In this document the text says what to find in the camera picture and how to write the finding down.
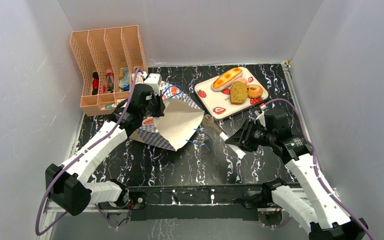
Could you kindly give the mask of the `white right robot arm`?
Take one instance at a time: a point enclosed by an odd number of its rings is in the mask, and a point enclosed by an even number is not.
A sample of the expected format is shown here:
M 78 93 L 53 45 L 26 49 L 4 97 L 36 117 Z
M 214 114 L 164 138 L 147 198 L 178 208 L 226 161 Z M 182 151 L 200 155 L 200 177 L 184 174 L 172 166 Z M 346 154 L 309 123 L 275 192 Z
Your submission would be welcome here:
M 297 178 L 309 204 L 296 196 L 280 178 L 263 184 L 262 202 L 286 210 L 308 234 L 310 240 L 361 240 L 367 224 L 363 218 L 351 216 L 332 189 L 324 183 L 324 176 L 313 162 L 314 150 L 302 135 L 294 135 L 287 115 L 282 111 L 262 113 L 256 120 L 249 119 L 231 137 L 228 145 L 246 152 L 259 146 L 269 147 Z

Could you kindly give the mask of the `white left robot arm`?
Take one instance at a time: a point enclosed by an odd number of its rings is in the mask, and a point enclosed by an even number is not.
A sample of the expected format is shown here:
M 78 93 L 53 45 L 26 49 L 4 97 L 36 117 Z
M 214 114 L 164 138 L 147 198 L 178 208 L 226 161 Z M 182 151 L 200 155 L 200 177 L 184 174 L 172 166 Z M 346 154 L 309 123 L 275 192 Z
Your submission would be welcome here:
M 165 105 L 158 83 L 135 84 L 130 97 L 121 102 L 96 135 L 75 155 L 60 165 L 51 164 L 45 171 L 46 194 L 72 216 L 89 205 L 112 203 L 124 208 L 130 202 L 129 188 L 111 179 L 89 182 L 103 160 L 148 117 L 164 116 Z

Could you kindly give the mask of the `pink frosted fake donut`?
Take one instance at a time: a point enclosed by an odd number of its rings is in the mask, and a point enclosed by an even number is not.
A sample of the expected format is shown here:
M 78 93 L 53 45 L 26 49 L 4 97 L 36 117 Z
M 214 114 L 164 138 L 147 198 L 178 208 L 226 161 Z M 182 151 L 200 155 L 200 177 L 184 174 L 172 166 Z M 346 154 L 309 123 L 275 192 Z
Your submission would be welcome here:
M 248 80 L 244 77 L 237 78 L 234 82 L 240 82 L 240 83 L 243 83 L 245 85 L 248 84 Z

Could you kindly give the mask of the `brown fake donut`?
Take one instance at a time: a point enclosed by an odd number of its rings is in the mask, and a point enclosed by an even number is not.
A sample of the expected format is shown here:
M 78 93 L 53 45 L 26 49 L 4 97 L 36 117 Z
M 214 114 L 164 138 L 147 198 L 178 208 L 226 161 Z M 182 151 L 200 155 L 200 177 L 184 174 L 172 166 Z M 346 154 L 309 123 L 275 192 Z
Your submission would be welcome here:
M 251 99 L 260 98 L 264 93 L 264 90 L 261 86 L 257 84 L 250 84 L 247 86 L 247 95 Z

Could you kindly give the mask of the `checkered brown paper bag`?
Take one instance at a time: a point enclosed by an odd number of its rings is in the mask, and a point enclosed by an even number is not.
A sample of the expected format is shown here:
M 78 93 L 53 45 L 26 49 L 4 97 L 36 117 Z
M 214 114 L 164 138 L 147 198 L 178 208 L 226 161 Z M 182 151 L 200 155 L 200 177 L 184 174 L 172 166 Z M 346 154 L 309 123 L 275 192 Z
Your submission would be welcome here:
M 163 117 L 147 117 L 130 139 L 169 151 L 181 149 L 199 129 L 205 111 L 178 86 L 161 82 Z

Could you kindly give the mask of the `brown fake bread slice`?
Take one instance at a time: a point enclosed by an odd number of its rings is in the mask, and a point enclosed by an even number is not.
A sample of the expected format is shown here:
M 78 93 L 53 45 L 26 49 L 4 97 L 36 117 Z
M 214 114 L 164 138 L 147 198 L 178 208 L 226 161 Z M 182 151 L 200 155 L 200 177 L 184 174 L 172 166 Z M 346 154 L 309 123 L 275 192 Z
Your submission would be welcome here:
M 243 104 L 248 98 L 248 86 L 240 81 L 232 83 L 230 88 L 230 103 L 233 105 Z

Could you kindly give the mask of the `long glazed fake bread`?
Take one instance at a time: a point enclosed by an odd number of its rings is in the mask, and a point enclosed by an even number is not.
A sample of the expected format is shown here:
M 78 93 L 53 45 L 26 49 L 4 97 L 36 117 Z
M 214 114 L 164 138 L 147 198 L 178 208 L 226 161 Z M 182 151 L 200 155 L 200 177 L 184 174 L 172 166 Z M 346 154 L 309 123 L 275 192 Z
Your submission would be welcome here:
M 221 92 L 230 87 L 234 80 L 243 76 L 243 70 L 239 67 L 234 67 L 220 75 L 211 85 L 211 89 L 215 92 Z

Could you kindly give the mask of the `metal tongs white handles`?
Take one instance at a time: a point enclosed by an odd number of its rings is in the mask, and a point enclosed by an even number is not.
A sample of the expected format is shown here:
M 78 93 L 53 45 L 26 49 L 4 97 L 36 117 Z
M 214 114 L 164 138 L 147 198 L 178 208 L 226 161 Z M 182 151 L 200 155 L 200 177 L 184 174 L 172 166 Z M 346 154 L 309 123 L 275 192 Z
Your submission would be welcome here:
M 211 116 L 210 114 L 204 115 L 203 122 L 206 126 L 213 129 L 213 131 L 216 133 L 216 135 L 219 136 L 224 142 L 229 138 L 229 136 L 218 125 L 216 119 L 213 116 Z M 246 155 L 246 153 L 236 145 L 231 145 L 231 144 L 227 144 L 227 143 L 225 143 L 225 145 L 227 145 L 231 150 L 234 151 L 234 153 L 236 154 L 236 156 L 239 160 L 242 160 L 244 158 L 244 156 Z

